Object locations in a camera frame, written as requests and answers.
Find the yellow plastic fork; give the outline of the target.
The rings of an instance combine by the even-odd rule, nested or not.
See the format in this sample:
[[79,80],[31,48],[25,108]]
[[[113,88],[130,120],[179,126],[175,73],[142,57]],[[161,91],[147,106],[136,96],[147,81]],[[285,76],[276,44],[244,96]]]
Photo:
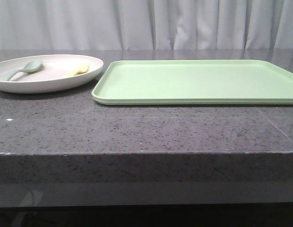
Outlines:
[[70,73],[68,73],[65,77],[72,77],[75,76],[77,74],[82,74],[82,73],[86,73],[89,69],[89,63],[85,63],[82,64],[81,66],[79,66],[78,68],[76,68],[75,70],[71,71]]

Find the white round plate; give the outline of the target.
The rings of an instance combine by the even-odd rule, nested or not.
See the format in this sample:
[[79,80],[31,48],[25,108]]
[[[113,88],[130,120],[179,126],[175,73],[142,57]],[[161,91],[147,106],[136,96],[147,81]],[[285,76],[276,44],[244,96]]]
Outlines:
[[[34,73],[17,73],[10,81],[0,81],[0,91],[17,94],[38,94],[62,91],[86,84],[96,78],[103,68],[99,58],[76,54],[50,54],[16,58],[0,62],[0,76],[23,68],[27,63],[41,60]],[[65,77],[82,64],[89,63],[86,73]]]

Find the light green tray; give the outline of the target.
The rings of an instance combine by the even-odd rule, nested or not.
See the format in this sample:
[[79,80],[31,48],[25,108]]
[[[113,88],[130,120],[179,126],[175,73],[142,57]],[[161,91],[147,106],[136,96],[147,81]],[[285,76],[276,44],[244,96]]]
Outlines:
[[104,105],[293,105],[293,73],[260,60],[115,61],[92,97]]

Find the light green spoon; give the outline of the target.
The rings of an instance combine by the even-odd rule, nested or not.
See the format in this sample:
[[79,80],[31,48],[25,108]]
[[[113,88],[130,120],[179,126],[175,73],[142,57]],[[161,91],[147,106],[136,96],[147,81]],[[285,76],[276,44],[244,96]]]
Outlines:
[[42,66],[41,60],[34,60],[30,61],[28,64],[24,66],[22,69],[16,69],[13,71],[10,71],[2,76],[0,76],[0,81],[10,81],[17,73],[34,73],[38,71]]

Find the white curtain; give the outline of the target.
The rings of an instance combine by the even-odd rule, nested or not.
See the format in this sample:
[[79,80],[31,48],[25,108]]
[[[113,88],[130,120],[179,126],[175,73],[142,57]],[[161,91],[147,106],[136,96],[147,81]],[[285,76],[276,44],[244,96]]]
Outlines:
[[293,49],[293,0],[0,0],[0,50]]

